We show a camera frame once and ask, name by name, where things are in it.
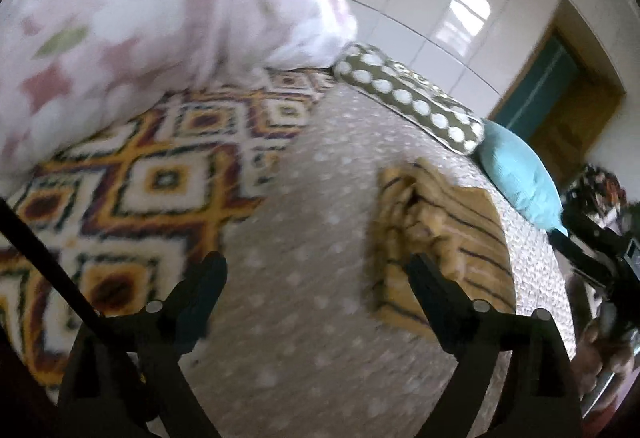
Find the metal rod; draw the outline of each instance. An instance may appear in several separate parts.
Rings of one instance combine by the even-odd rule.
[[[0,197],[0,232],[64,298],[84,324],[105,344],[118,339],[29,226]]]

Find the screw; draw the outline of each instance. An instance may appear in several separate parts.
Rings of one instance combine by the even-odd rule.
[[[476,312],[485,313],[491,310],[491,305],[484,299],[476,299],[474,301],[474,310]]]
[[[156,313],[156,312],[159,312],[161,309],[162,309],[162,301],[159,301],[158,299],[149,301],[145,306],[145,310],[149,313]]]
[[[551,314],[549,313],[549,310],[546,310],[544,308],[536,308],[535,310],[533,310],[532,316],[543,321],[551,320]]]

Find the polka dot pillow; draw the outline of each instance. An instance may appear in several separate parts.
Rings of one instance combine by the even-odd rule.
[[[334,75],[458,155],[470,155],[484,138],[482,119],[469,108],[375,46],[351,44],[335,64]]]

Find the wooden door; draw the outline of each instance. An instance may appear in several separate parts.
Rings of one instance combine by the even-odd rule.
[[[559,189],[581,170],[585,155],[613,116],[622,91],[580,74],[529,139]]]

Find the striped towel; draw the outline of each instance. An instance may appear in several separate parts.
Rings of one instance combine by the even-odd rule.
[[[515,289],[500,216],[489,193],[454,187],[424,158],[382,171],[374,223],[377,316],[433,338],[401,265],[426,253],[471,299],[515,313]]]

